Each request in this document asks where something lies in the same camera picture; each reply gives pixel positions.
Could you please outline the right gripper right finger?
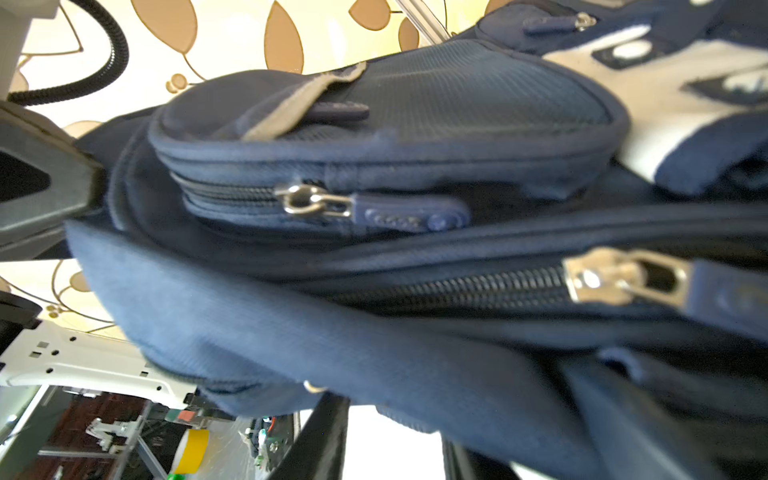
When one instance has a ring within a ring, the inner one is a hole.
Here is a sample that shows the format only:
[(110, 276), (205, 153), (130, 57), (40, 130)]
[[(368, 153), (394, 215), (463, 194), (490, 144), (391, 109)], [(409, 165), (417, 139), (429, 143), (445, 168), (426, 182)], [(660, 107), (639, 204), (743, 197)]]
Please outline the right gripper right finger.
[(509, 465), (467, 450), (444, 437), (441, 441), (446, 480), (520, 480)]

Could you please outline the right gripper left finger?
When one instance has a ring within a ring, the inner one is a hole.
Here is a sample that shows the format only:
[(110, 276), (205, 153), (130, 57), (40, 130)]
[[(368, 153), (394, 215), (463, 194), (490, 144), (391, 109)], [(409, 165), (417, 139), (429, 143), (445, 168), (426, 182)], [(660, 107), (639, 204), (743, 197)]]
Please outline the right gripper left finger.
[(271, 480), (339, 480), (342, 478), (350, 400), (323, 395)]

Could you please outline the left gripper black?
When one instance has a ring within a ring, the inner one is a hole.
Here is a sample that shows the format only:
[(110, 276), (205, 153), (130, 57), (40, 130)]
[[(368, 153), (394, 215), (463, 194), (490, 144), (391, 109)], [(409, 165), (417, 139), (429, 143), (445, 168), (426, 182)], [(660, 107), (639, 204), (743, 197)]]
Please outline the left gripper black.
[(61, 244), (64, 223), (96, 212), (106, 171), (48, 118), (1, 103), (1, 259), (29, 260)]

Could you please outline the navy blue student backpack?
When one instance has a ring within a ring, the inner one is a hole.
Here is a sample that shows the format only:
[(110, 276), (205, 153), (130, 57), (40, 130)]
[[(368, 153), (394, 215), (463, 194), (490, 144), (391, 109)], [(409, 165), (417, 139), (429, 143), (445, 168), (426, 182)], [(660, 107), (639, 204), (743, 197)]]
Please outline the navy blue student backpack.
[(767, 475), (767, 5), (514, 1), (108, 122), (66, 225), (150, 364), (554, 479)]

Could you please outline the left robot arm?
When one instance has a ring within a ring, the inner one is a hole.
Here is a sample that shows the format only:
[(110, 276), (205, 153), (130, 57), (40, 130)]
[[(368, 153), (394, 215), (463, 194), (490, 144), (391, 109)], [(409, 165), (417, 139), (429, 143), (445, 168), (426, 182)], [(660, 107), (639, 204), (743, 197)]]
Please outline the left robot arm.
[(129, 60), (126, 37), (98, 1), (1, 4), (1, 259), (60, 244), (64, 223), (97, 211), (103, 167), (37, 107), (91, 95)]

